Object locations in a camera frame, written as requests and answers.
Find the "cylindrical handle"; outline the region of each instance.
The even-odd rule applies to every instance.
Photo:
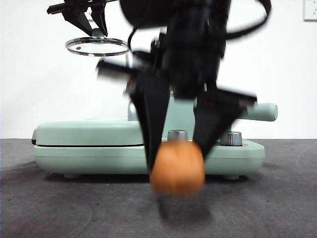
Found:
[[[278,109],[274,103],[259,103],[254,107],[247,107],[247,110],[239,119],[275,121],[277,119]]]
[[[188,140],[188,135],[186,130],[169,130],[167,134],[167,140]]]

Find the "metal ring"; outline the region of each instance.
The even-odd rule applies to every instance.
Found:
[[[86,43],[113,44],[113,45],[123,46],[126,48],[126,50],[120,51],[120,52],[113,52],[113,53],[92,53],[92,52],[80,52],[80,51],[70,49],[71,46],[86,44]],[[96,36],[72,39],[65,43],[65,47],[67,48],[69,52],[77,54],[77,55],[82,55],[82,56],[95,56],[95,57],[119,56],[129,52],[128,44],[123,40],[119,40],[115,38],[96,37]]]

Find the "black cable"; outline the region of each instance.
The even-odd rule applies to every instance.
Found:
[[[149,4],[148,4],[148,10],[147,10],[147,14],[146,14],[146,16],[145,16],[145,18],[144,19],[142,19],[142,21],[140,21],[140,23],[139,24],[137,24],[136,26],[134,26],[133,27],[133,30],[132,30],[132,32],[130,33],[130,35],[129,35],[129,38],[128,38],[128,47],[129,47],[129,50],[132,52],[132,50],[131,50],[131,40],[132,40],[132,37],[133,37],[133,35],[134,35],[134,33],[142,26],[142,25],[144,25],[147,21],[148,21],[148,19],[149,19],[149,17],[151,16],[151,8],[152,8],[152,1],[153,0],[149,0]]]

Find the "device foot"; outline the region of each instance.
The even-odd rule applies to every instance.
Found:
[[[80,177],[81,175],[77,175],[77,174],[64,174],[64,178],[65,179],[75,179]]]
[[[224,179],[227,179],[227,180],[238,180],[239,179],[239,175],[223,175],[222,177]]]

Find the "green base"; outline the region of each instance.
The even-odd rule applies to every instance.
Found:
[[[44,147],[35,146],[35,160],[45,171],[65,174],[147,174],[143,146],[135,147]],[[264,160],[264,147],[249,140],[243,146],[215,145],[206,157],[207,175],[238,178],[257,171]]]

